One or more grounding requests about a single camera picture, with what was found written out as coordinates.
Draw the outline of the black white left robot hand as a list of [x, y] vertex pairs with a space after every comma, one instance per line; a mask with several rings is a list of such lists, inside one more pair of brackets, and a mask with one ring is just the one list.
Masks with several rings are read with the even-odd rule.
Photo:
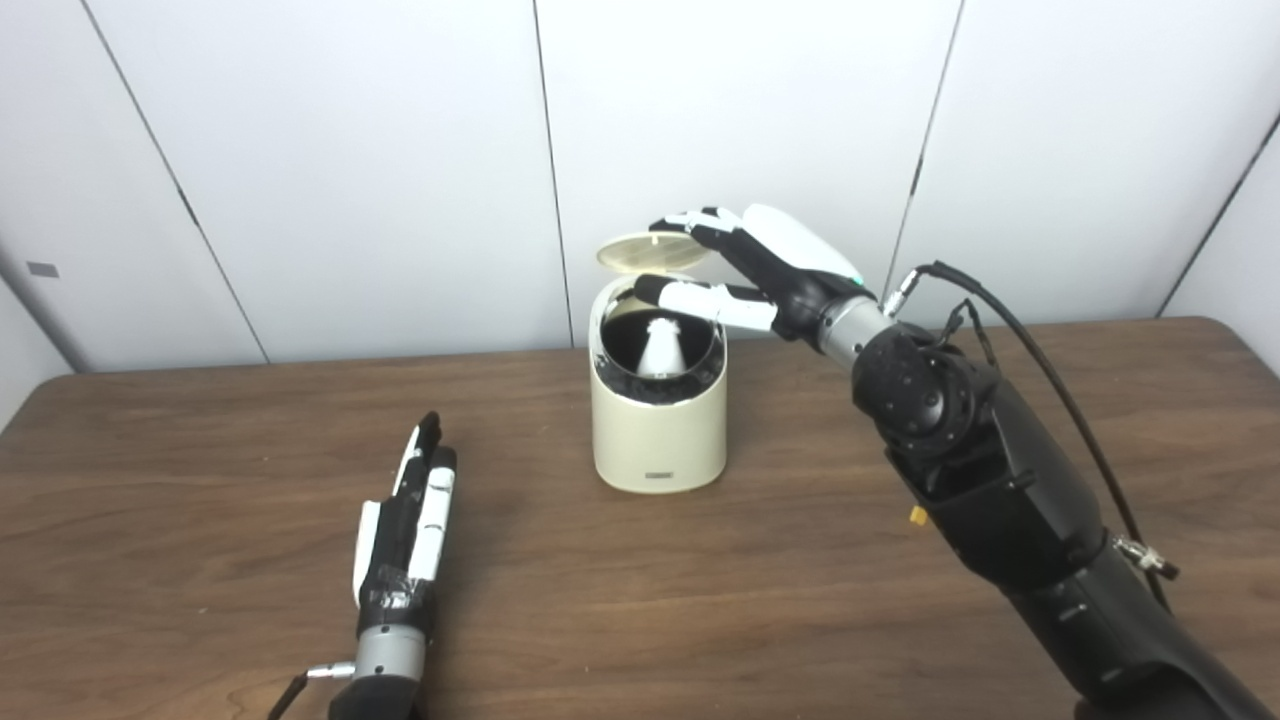
[[361, 507], [352, 573], [356, 633], [411, 628], [431, 641], [436, 580], [451, 519], [458, 456], [428, 413], [411, 432], [389, 496]]

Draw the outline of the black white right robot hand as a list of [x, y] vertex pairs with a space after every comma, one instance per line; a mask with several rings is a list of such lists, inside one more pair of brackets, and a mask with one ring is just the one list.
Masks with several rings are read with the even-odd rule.
[[861, 273], [785, 211], [760, 204], [742, 214], [703, 208], [667, 215], [652, 229], [689, 236], [723, 258], [748, 284], [645, 274], [634, 284], [634, 295], [645, 304], [723, 327], [771, 331], [813, 348], [833, 331], [861, 338], [887, 324]]

